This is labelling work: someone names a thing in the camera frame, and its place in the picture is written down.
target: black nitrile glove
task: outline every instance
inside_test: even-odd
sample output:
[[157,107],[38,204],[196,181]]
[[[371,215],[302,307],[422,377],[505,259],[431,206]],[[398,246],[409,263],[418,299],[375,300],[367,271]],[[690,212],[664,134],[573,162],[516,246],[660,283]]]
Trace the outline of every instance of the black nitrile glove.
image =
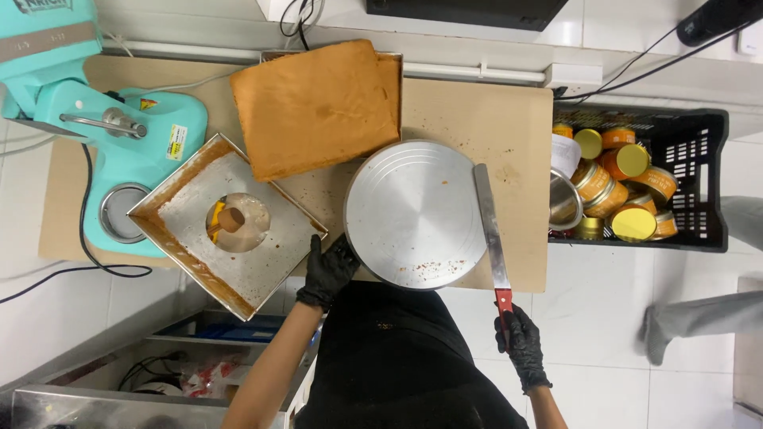
[[[509,334],[508,353],[514,369],[522,382],[522,390],[527,391],[540,385],[552,387],[546,372],[543,371],[543,352],[540,351],[540,331],[527,313],[512,304],[513,313],[504,311],[504,320]],[[495,340],[498,351],[506,351],[506,341],[501,334],[501,320],[495,318]]]
[[320,238],[314,234],[307,255],[307,275],[304,287],[297,291],[297,301],[307,305],[320,305],[329,311],[336,293],[349,283],[360,267],[360,261],[349,248],[347,236],[342,234],[326,253],[320,254]]

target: person's arm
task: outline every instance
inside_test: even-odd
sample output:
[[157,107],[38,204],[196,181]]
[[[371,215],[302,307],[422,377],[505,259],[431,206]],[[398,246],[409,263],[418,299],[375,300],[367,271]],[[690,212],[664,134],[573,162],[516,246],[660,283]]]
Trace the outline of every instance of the person's arm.
[[321,307],[295,304],[236,392],[223,429],[270,427],[323,313]]
[[551,389],[540,385],[527,392],[530,397],[530,404],[533,405],[533,415],[535,416],[535,427],[538,429],[567,429],[565,419],[554,402],[551,395]]
[[314,235],[310,249],[307,275],[304,287],[297,291],[297,303],[233,397],[223,429],[270,427],[321,316],[360,267],[344,234],[323,254],[320,238]]
[[552,384],[543,370],[543,352],[540,351],[540,331],[518,305],[504,311],[508,347],[501,332],[501,320],[495,318],[495,340],[498,351],[509,353],[514,369],[522,382],[522,390],[533,405],[535,425],[538,429],[568,429],[562,413],[551,395]]

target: rectangular sponge cake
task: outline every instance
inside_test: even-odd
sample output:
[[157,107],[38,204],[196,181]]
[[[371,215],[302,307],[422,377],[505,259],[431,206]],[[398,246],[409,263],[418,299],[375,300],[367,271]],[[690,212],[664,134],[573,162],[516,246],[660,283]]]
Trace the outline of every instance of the rectangular sponge cake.
[[371,42],[355,40],[234,73],[255,180],[331,166],[400,140],[377,62]]

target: wooden countertop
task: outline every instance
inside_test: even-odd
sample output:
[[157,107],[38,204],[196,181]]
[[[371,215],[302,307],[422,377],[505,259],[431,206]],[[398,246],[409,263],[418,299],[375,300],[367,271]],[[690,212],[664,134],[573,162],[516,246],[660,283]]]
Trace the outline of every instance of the wooden countertop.
[[[98,91],[154,88],[197,82],[239,68],[215,63],[94,56],[85,74]],[[180,90],[204,102],[207,137],[225,134],[242,150],[241,128],[227,79]],[[517,292],[546,288],[552,93],[546,89],[428,79],[404,79],[403,138],[424,138],[453,147],[475,163],[487,163],[504,245],[509,280]],[[343,203],[360,162],[344,163],[279,180],[278,184],[328,227],[343,231]],[[40,232],[39,256],[87,260],[79,247],[77,224],[86,181],[79,144],[54,144]],[[169,258],[147,258],[93,249],[103,263],[174,267]],[[306,263],[292,275],[303,276]],[[357,279],[373,279],[364,269]],[[487,254],[468,275],[453,284],[492,289]]]

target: stand mixer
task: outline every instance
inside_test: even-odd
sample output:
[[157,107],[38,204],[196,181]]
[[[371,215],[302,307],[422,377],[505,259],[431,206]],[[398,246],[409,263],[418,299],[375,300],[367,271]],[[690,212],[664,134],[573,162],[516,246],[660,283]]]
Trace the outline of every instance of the stand mixer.
[[97,148],[85,236],[103,250],[163,257],[125,214],[201,147],[207,110],[190,95],[90,88],[82,66],[101,42],[92,0],[0,2],[2,117]]

